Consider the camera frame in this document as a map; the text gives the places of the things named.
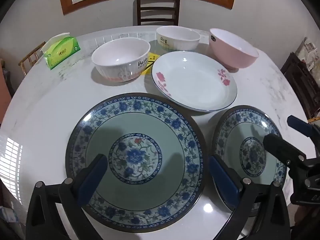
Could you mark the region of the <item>small blue floral plate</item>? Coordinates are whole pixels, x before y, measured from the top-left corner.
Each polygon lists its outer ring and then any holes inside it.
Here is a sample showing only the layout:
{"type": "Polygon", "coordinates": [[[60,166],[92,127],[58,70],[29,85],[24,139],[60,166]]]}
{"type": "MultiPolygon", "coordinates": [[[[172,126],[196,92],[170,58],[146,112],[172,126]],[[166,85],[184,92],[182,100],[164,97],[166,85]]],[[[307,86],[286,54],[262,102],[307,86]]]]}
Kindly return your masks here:
{"type": "Polygon", "coordinates": [[[212,151],[241,177],[254,183],[285,184],[287,167],[268,153],[263,139],[268,134],[281,137],[272,119],[248,105],[228,109],[220,118],[212,139],[212,151]]]}

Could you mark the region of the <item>pink bowl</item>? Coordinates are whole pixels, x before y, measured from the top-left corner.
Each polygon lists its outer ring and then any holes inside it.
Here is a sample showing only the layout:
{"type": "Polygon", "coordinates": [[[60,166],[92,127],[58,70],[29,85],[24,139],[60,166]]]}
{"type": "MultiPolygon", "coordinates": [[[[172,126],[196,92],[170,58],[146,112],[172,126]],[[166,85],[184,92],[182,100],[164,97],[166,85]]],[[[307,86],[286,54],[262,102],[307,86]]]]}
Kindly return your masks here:
{"type": "Polygon", "coordinates": [[[213,54],[230,72],[251,66],[259,57],[257,49],[240,36],[224,29],[211,28],[209,31],[213,54]]]}

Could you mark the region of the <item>white plate pink flowers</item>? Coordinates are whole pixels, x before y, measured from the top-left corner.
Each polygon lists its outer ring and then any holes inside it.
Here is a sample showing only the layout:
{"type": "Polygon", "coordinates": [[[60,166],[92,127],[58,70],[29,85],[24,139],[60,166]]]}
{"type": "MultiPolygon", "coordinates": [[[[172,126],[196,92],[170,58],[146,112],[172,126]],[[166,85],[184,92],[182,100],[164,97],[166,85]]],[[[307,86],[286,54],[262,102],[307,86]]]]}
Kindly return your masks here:
{"type": "Polygon", "coordinates": [[[228,70],[214,59],[191,51],[173,51],[153,64],[154,84],[172,102],[196,112],[230,106],[238,88],[228,70]]]}

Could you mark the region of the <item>white Rabbit bowl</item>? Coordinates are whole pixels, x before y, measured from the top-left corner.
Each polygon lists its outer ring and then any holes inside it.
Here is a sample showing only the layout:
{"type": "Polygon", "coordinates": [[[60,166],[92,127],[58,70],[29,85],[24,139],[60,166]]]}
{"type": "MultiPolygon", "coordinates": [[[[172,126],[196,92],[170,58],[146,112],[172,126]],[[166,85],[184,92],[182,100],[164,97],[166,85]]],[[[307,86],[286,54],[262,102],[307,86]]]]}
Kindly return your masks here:
{"type": "Polygon", "coordinates": [[[151,45],[136,37],[119,38],[97,48],[91,60],[99,74],[111,82],[135,79],[146,69],[151,45]]]}

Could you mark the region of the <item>white Dog bowl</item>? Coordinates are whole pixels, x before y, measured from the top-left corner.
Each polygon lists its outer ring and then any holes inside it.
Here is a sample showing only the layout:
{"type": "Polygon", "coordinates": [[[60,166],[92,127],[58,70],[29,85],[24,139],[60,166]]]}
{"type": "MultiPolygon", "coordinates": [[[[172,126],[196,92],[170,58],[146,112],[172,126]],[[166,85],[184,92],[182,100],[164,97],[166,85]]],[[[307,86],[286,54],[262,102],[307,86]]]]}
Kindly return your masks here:
{"type": "Polygon", "coordinates": [[[168,25],[157,28],[156,37],[165,50],[192,51],[198,46],[201,35],[185,27],[168,25]]]}

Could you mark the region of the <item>dark wooden shelf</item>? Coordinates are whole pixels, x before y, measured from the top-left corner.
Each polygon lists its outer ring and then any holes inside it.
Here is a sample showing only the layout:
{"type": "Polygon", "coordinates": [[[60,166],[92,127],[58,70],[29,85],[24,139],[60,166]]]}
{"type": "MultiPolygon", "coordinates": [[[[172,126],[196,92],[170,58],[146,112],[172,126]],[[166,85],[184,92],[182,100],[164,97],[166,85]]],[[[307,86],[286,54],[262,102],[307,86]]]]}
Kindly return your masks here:
{"type": "Polygon", "coordinates": [[[308,119],[319,114],[319,86],[308,71],[306,64],[291,52],[281,68],[295,92],[308,119]]]}

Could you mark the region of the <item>bags of food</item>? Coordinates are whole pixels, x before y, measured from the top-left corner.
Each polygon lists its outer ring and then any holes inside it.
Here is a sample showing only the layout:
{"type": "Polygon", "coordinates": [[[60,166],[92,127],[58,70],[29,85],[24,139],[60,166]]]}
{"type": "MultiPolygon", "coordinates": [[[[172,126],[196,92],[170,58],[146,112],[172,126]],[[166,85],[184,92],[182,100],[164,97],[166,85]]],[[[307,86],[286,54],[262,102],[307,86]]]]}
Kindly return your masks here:
{"type": "Polygon", "coordinates": [[[318,48],[308,37],[304,37],[295,55],[306,64],[308,71],[312,71],[319,63],[318,48]]]}

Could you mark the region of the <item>large blue floral plate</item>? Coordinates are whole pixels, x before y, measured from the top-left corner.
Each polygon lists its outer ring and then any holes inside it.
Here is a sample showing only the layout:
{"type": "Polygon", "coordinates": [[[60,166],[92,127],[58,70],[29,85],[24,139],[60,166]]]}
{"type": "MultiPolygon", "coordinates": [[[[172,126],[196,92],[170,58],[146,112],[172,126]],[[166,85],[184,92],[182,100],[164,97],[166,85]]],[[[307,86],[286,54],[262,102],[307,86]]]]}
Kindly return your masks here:
{"type": "Polygon", "coordinates": [[[199,199],[206,143],[193,118],[169,100],[127,93],[90,109],[71,132],[66,173],[102,154],[107,169],[84,210],[110,228],[152,232],[184,217],[199,199]]]}

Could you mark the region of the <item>green tissue box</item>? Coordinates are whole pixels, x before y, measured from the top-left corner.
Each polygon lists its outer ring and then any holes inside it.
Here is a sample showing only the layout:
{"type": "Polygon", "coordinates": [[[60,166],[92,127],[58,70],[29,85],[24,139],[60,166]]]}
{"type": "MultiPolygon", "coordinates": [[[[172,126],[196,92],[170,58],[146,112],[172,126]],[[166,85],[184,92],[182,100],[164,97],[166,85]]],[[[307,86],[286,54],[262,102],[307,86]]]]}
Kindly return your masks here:
{"type": "Polygon", "coordinates": [[[40,49],[50,70],[80,50],[79,43],[70,33],[61,33],[50,38],[40,49]]]}

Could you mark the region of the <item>yellow warning sticker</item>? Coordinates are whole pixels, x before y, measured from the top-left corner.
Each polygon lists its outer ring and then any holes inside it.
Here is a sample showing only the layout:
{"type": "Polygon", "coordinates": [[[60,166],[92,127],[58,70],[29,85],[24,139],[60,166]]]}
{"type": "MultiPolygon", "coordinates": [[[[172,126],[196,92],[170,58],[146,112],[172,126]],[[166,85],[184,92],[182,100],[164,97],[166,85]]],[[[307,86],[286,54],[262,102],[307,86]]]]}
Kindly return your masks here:
{"type": "Polygon", "coordinates": [[[158,54],[149,53],[149,54],[148,54],[148,62],[147,62],[146,68],[145,68],[144,71],[141,73],[141,75],[146,75],[146,74],[150,73],[153,64],[156,62],[156,60],[157,60],[159,57],[160,57],[160,56],[159,56],[158,54]]]}

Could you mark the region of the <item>dark wooden chair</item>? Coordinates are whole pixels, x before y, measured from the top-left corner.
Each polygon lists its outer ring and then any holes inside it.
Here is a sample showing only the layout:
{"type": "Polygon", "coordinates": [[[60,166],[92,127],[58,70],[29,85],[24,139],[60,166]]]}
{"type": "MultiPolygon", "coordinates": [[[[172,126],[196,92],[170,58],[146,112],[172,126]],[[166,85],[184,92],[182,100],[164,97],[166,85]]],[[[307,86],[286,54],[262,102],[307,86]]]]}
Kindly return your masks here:
{"type": "Polygon", "coordinates": [[[137,25],[176,25],[181,0],[136,0],[137,25]]]}

